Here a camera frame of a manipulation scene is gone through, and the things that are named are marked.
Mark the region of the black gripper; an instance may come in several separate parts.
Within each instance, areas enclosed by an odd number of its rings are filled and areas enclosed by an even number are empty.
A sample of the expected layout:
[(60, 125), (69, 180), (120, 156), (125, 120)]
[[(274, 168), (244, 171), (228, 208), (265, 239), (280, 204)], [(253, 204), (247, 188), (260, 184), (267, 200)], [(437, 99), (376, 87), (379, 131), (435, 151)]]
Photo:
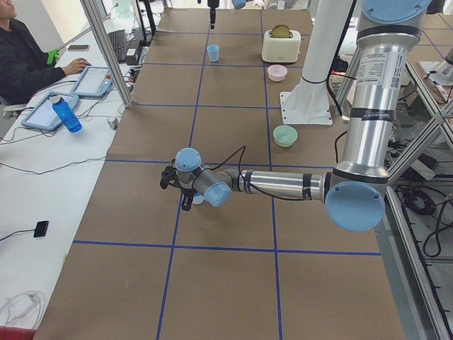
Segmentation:
[(214, 29), (216, 22), (216, 9), (219, 7), (219, 0), (207, 0), (210, 7), (210, 28)]
[(191, 184), (180, 182), (179, 185), (180, 191), (183, 194), (181, 209), (183, 211), (190, 211), (193, 203), (193, 196), (197, 194), (197, 191), (192, 187)]

